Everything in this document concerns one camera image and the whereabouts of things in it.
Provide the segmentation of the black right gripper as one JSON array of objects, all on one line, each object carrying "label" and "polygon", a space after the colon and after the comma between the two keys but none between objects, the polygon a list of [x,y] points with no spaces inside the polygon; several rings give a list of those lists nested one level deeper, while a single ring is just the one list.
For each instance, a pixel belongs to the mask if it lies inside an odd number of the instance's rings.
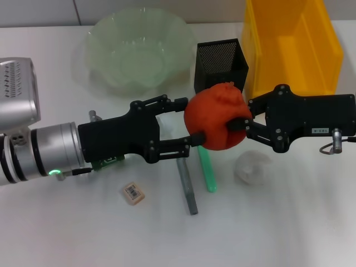
[{"label": "black right gripper", "polygon": [[298,96],[287,85],[248,101],[252,117],[265,114],[266,125],[252,118],[234,118],[229,131],[244,130],[247,138],[270,146],[275,152],[287,152],[293,141],[302,137],[332,136],[338,130],[344,136],[355,135],[355,96]]}]

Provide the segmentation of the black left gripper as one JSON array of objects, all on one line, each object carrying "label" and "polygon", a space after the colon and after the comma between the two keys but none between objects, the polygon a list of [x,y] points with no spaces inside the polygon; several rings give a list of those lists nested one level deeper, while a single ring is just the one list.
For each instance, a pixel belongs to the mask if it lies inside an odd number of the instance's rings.
[{"label": "black left gripper", "polygon": [[121,117],[78,125],[81,149],[86,162],[114,156],[137,154],[153,164],[160,160],[189,157],[190,148],[203,145],[203,132],[179,139],[160,140],[156,115],[182,112],[188,98],[170,100],[161,95],[149,100],[130,103],[130,110]]}]

